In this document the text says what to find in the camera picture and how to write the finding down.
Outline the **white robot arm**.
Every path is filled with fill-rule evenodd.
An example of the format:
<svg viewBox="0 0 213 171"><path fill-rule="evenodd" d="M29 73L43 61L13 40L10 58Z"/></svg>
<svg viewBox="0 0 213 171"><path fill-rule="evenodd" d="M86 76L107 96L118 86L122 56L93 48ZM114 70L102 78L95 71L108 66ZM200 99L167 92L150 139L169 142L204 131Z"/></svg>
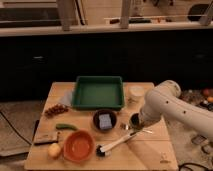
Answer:
<svg viewBox="0 0 213 171"><path fill-rule="evenodd" d="M157 123L162 115L169 116L213 142L213 112L180 100L180 94L179 84L172 80L166 80L149 90L139 112L139 123L149 127Z"/></svg>

